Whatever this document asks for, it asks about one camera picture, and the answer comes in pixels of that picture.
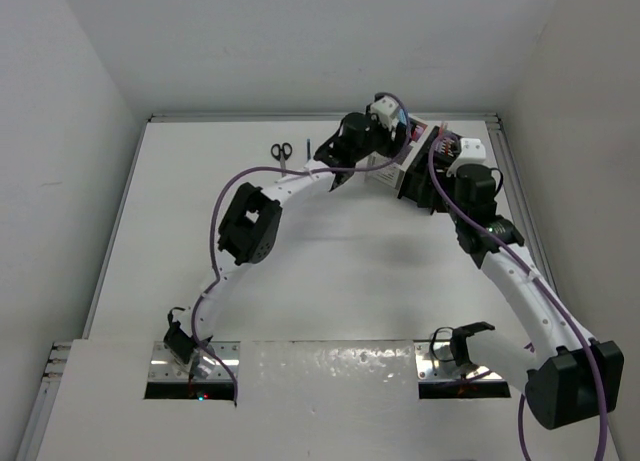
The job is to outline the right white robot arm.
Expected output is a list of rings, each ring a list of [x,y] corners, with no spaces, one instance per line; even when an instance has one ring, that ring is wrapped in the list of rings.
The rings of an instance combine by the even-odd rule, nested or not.
[[[457,240],[499,289],[525,329],[533,353],[520,355],[485,321],[456,327],[449,351],[459,368],[497,371],[526,397],[548,430],[615,410],[624,355],[613,341],[598,341],[559,301],[540,275],[524,237],[497,212],[490,168],[467,164],[438,172],[434,187],[455,224]]]

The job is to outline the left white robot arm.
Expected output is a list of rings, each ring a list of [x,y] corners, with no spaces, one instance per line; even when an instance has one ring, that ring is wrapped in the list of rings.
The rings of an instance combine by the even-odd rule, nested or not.
[[[163,342],[178,362],[188,365],[212,336],[225,293],[275,246],[281,218],[317,194],[343,185],[356,172],[395,162],[411,140],[404,108],[386,111],[379,101],[363,113],[347,114],[337,131],[298,170],[258,166],[234,176],[222,189],[212,213],[209,255],[213,281],[197,300],[167,315]]]

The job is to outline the red pen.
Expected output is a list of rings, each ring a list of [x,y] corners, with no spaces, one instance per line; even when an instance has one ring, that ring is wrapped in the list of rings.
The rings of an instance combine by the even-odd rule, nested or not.
[[[447,128],[448,124],[446,122],[442,122],[438,128],[438,136],[434,140],[435,148],[438,149],[439,146],[447,139]]]

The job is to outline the blue handled scissors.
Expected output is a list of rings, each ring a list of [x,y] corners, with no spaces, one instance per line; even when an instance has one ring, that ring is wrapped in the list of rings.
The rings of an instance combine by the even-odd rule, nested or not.
[[[273,159],[279,163],[281,175],[285,176],[287,172],[286,162],[293,153],[293,147],[288,142],[274,143],[270,148]]]

